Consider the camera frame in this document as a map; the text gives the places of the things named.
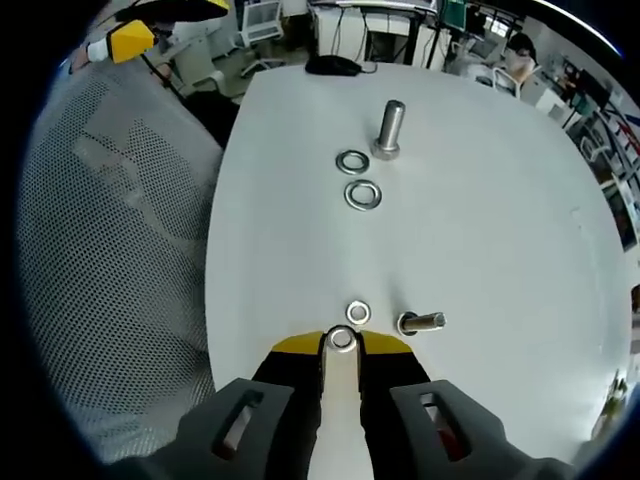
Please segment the person's left hand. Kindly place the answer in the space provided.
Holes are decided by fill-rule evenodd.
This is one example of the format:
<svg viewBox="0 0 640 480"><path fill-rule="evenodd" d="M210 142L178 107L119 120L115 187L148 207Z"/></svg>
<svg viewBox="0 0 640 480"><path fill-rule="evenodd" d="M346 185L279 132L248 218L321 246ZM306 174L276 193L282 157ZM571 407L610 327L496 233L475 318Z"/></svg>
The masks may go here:
<svg viewBox="0 0 640 480"><path fill-rule="evenodd" d="M73 75L90 63L88 45L83 44L77 47L68 57L66 71L69 75Z"/></svg>

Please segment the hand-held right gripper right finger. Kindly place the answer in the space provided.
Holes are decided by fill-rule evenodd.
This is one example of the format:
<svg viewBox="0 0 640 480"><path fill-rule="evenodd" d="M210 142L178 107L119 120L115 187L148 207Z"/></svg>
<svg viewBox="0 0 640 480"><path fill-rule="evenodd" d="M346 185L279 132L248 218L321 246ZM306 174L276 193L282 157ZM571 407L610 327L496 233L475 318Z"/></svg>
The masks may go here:
<svg viewBox="0 0 640 480"><path fill-rule="evenodd" d="M432 380L399 338L357 334L360 421L377 479L568 479L528 456L502 421L447 380Z"/></svg>

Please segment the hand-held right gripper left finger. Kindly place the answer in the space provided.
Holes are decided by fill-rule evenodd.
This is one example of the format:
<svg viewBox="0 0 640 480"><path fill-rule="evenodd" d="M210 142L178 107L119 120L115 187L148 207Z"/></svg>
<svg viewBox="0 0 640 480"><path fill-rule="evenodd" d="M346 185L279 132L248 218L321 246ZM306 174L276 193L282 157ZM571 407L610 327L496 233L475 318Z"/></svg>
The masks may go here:
<svg viewBox="0 0 640 480"><path fill-rule="evenodd" d="M132 461L135 479L305 479L321 422L325 333L274 345L182 417L176 438Z"/></svg>

